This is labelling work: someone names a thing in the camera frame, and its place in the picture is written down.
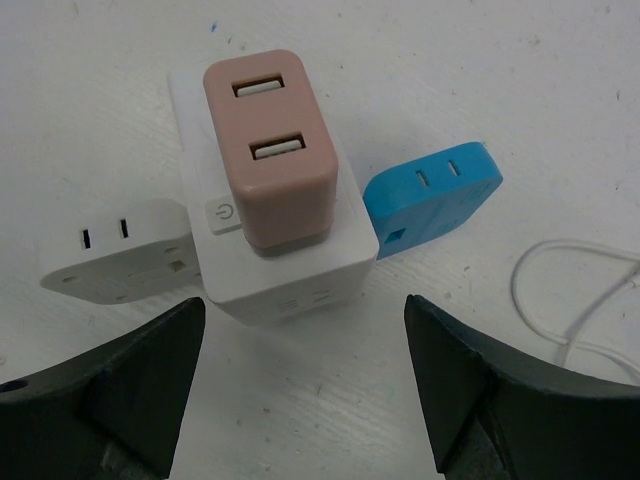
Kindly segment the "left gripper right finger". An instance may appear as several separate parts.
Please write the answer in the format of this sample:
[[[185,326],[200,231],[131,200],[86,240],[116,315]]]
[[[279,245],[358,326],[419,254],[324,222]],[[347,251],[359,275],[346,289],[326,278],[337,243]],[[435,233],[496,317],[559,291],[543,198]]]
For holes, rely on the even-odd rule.
[[[410,295],[404,321],[448,479],[636,479],[639,389],[523,353]]]

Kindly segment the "white cube power socket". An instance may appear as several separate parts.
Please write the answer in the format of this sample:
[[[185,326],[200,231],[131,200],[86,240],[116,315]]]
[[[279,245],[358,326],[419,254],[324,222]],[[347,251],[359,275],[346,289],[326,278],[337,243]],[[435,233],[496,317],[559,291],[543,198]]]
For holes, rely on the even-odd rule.
[[[201,277],[208,298],[245,325],[278,320],[343,301],[356,293],[379,252],[351,164],[335,129],[328,130],[338,161],[333,220],[315,233],[319,207],[305,203],[260,208],[266,236],[247,236],[232,196],[214,131],[200,64],[169,74],[183,153],[183,190]]]

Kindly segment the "pink dual usb charger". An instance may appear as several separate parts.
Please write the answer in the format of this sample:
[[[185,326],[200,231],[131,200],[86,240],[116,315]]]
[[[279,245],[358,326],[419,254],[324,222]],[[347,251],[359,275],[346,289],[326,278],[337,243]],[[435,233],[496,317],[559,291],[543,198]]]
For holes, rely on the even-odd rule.
[[[326,232],[339,161],[301,59],[278,49],[218,61],[203,87],[248,242],[268,250]]]

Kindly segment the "blue square plug adapter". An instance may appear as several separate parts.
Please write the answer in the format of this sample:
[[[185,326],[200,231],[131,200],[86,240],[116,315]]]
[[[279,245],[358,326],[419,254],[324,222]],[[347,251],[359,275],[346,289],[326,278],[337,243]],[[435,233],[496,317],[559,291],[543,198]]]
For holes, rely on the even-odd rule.
[[[384,259],[464,224],[503,176],[480,142],[460,144],[375,175],[363,200]]]

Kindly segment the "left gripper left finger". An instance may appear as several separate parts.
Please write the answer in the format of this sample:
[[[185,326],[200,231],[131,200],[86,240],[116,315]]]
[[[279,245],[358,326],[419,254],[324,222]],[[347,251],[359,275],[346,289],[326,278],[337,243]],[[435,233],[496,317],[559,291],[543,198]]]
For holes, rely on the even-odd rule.
[[[189,298],[143,326],[1,386],[4,479],[166,479],[205,330]]]

